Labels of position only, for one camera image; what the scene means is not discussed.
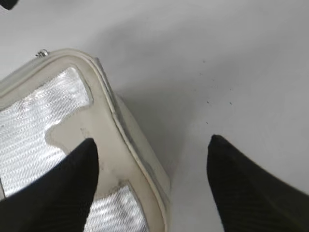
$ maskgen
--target metal zipper pull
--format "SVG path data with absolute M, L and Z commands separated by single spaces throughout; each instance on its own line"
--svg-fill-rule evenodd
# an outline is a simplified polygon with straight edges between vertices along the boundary
M 40 50 L 35 56 L 36 57 L 46 57 L 49 55 L 49 52 L 45 49 Z

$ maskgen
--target white bag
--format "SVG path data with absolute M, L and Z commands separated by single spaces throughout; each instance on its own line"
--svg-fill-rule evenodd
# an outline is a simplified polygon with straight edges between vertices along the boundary
M 99 177 L 84 231 L 167 232 L 169 178 L 99 60 L 71 49 L 37 56 L 0 82 L 3 197 L 91 137 Z

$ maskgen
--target gray floor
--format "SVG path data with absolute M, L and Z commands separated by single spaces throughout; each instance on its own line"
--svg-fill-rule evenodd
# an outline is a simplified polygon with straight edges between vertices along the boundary
M 0 76 L 42 48 L 100 58 L 172 179 L 172 232 L 222 232 L 206 180 L 221 134 L 309 193 L 309 1 L 21 0 Z

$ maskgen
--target floor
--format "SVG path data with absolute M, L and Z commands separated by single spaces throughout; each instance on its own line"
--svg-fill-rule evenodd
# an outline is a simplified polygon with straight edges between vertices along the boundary
M 100 58 L 172 179 L 171 232 L 222 232 L 206 178 L 221 134 L 309 193 L 309 1 L 21 0 L 0 76 L 42 49 Z

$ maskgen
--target silver metallic fabric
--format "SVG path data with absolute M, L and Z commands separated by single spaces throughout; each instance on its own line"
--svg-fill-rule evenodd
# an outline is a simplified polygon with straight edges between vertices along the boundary
M 143 211 L 128 185 L 92 203 L 84 232 L 148 232 Z
M 79 107 L 90 104 L 74 68 L 67 68 L 27 97 L 0 111 L 0 178 L 10 196 L 65 157 L 45 134 Z

